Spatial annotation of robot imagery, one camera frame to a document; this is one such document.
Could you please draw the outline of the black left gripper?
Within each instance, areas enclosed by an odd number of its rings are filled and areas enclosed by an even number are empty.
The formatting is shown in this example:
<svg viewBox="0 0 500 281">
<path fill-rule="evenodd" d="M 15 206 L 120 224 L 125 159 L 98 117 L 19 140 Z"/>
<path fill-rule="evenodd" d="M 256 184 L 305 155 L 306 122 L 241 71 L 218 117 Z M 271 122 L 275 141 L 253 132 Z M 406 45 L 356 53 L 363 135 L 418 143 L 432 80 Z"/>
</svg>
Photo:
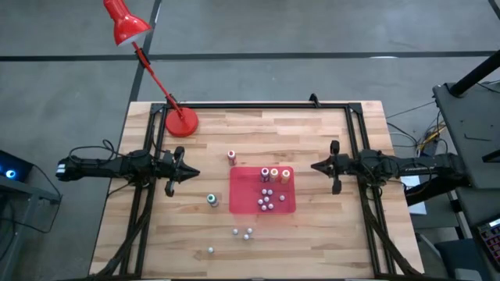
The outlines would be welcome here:
<svg viewBox="0 0 500 281">
<path fill-rule="evenodd" d="M 178 146 L 174 151 L 165 150 L 162 157 L 157 161 L 155 167 L 155 177 L 157 179 L 168 179 L 164 191 L 167 197 L 174 195 L 173 185 L 179 181 L 180 177 L 180 163 L 184 158 L 184 147 Z M 200 174 L 198 169 L 195 169 L 187 164 L 183 164 L 184 172 L 183 180 L 189 180 Z"/>
</svg>

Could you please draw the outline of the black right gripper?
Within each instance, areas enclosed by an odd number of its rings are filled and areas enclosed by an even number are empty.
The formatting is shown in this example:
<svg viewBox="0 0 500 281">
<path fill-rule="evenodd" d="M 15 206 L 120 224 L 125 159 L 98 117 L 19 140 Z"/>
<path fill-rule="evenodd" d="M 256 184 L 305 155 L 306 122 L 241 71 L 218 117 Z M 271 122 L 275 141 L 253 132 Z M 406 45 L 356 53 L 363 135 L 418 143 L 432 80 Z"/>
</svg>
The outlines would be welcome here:
<svg viewBox="0 0 500 281">
<path fill-rule="evenodd" d="M 355 176 L 359 169 L 356 167 L 357 161 L 347 154 L 340 154 L 340 143 L 333 140 L 330 143 L 330 157 L 326 160 L 313 163 L 312 169 L 333 179 L 332 194 L 340 194 L 342 182 L 340 175 Z"/>
</svg>

